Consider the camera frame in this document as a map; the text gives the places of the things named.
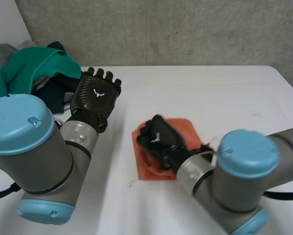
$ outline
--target black cable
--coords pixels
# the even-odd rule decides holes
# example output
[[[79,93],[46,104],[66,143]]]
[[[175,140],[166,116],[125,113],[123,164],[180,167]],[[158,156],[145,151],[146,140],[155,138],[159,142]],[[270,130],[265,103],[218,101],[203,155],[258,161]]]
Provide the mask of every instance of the black cable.
[[[265,197],[283,200],[283,201],[293,201],[293,192],[269,192],[265,191],[263,194]]]
[[[4,190],[4,191],[0,191],[0,198],[5,197],[9,194],[11,194],[12,192],[18,192],[21,188],[19,187],[19,185],[16,184],[16,182],[14,182],[10,188]]]

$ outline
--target pile of clothes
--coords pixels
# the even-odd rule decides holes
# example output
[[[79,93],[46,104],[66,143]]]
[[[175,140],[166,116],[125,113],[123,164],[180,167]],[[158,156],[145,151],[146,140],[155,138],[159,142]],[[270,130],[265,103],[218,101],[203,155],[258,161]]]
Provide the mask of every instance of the pile of clothes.
[[[63,113],[83,75],[59,42],[37,47],[27,40],[19,48],[0,44],[0,97],[32,94],[52,113]]]

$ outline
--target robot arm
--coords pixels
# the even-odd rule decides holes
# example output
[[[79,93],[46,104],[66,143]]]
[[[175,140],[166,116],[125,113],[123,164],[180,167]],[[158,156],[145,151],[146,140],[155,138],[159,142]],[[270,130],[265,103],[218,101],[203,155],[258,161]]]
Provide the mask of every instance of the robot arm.
[[[269,219],[258,205],[263,193],[293,181],[293,129],[268,137],[232,131],[221,140],[213,168],[203,154],[193,155],[182,144],[167,153],[163,151],[169,149],[167,142],[151,143],[161,125],[166,125],[163,119],[149,121],[138,142],[162,164],[172,167],[185,189],[228,234],[256,234]],[[172,131],[159,134],[178,135]]]
[[[93,73],[90,68],[80,81],[60,131],[37,97],[0,98],[0,169],[25,191],[18,207],[25,219],[59,225],[75,209],[98,134],[121,91],[111,72]]]

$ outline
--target green cloth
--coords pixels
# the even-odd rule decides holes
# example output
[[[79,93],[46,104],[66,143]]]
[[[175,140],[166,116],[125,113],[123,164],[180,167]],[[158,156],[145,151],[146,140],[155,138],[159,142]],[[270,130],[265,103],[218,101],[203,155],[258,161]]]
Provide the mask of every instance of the green cloth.
[[[80,78],[80,66],[64,51],[47,47],[19,50],[0,68],[0,97],[30,94],[33,81],[61,73]]]

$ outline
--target white logo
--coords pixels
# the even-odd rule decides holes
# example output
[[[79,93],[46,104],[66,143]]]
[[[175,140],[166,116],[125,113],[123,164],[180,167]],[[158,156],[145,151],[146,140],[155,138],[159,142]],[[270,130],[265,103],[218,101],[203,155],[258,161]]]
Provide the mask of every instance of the white logo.
[[[155,140],[152,140],[151,143],[159,142],[159,141],[160,141],[160,139],[159,139],[159,132],[157,132],[156,139]]]
[[[93,89],[93,91],[94,91],[94,93],[96,94],[96,97],[99,97],[99,96],[103,96],[103,95],[105,95],[105,93],[103,93],[103,94],[100,94],[100,93],[96,92],[96,90],[95,90],[95,89]]]

